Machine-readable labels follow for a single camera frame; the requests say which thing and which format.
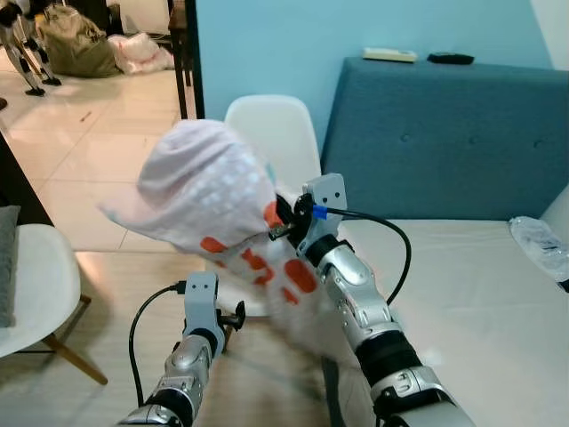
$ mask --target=white chair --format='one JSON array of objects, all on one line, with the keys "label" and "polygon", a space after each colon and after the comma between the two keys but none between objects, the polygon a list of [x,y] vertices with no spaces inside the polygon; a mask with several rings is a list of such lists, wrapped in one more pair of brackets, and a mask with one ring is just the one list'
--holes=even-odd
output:
[{"label": "white chair", "polygon": [[[229,125],[244,141],[268,160],[279,182],[301,193],[301,186],[321,174],[317,138],[309,110],[302,101],[283,95],[251,95],[238,98],[229,105],[225,116]],[[232,311],[237,302],[245,301],[247,315],[267,315],[263,298],[246,291],[239,279],[228,277],[212,262],[207,270],[220,274],[218,303]]]},{"label": "white chair", "polygon": [[100,384],[105,375],[53,333],[81,301],[79,269],[68,241],[54,228],[43,224],[19,226],[16,230],[14,326],[0,328],[0,358],[42,341],[56,354],[81,369]]}]

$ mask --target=white bag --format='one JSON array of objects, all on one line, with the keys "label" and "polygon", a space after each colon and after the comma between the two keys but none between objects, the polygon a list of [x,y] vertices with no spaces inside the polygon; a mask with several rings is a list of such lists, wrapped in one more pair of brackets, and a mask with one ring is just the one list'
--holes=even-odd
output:
[{"label": "white bag", "polygon": [[111,36],[108,38],[116,66],[125,74],[149,73],[174,68],[172,54],[152,40],[148,34]]},{"label": "white bag", "polygon": [[558,283],[569,280],[567,245],[542,220],[518,216],[509,221],[513,238],[525,254]]}]

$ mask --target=black remote control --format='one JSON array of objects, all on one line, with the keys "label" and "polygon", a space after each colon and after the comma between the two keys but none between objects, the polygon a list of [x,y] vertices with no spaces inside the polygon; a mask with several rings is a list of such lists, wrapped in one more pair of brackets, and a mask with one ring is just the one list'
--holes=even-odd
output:
[{"label": "black remote control", "polygon": [[474,62],[474,56],[462,53],[436,52],[431,53],[427,60],[436,64],[470,65]]}]

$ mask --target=blue sofa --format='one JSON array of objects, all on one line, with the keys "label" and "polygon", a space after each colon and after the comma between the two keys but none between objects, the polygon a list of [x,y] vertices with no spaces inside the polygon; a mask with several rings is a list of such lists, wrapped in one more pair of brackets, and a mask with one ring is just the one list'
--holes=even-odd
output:
[{"label": "blue sofa", "polygon": [[[322,154],[349,208],[396,219],[413,260],[393,310],[425,363],[482,427],[566,425],[567,294],[509,234],[569,182],[569,75],[346,59]],[[569,190],[557,219],[569,222]],[[397,237],[349,222],[388,293]],[[332,425],[373,425],[369,385],[325,361]]]}]

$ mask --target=tiled floor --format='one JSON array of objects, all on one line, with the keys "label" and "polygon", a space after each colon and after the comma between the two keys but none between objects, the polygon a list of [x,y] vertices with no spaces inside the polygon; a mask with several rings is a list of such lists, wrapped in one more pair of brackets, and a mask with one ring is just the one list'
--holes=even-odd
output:
[{"label": "tiled floor", "polygon": [[[127,232],[97,204],[126,183],[179,120],[173,71],[104,79],[63,77],[43,98],[0,51],[0,130],[55,225],[76,250],[173,252],[162,242]],[[191,91],[188,113],[195,116]]]},{"label": "tiled floor", "polygon": [[[98,385],[59,357],[2,358],[3,427],[102,427],[127,416],[136,407],[127,351],[132,317],[157,289],[203,268],[200,259],[181,254],[79,253],[77,259],[92,304],[66,343],[98,367],[108,384]],[[135,350],[145,397],[180,339],[183,318],[183,298],[176,294],[158,298],[140,318]],[[195,425],[325,427],[329,421],[318,367],[315,358],[288,345],[266,322],[249,319],[232,334],[228,353],[216,359]]]},{"label": "tiled floor", "polygon": [[[99,386],[61,358],[0,359],[0,425],[101,426],[135,408],[127,338],[132,316],[158,288],[204,263],[171,254],[166,243],[127,232],[97,204],[134,183],[158,141],[179,119],[172,71],[147,76],[62,78],[43,98],[0,51],[0,130],[56,227],[78,253],[92,305],[67,339],[108,377]],[[188,97],[190,116],[195,115]],[[140,320],[136,349],[145,395],[180,339],[183,300],[165,295]],[[288,345],[266,323],[248,320],[219,358],[196,425],[323,427],[328,417],[317,360]]]}]

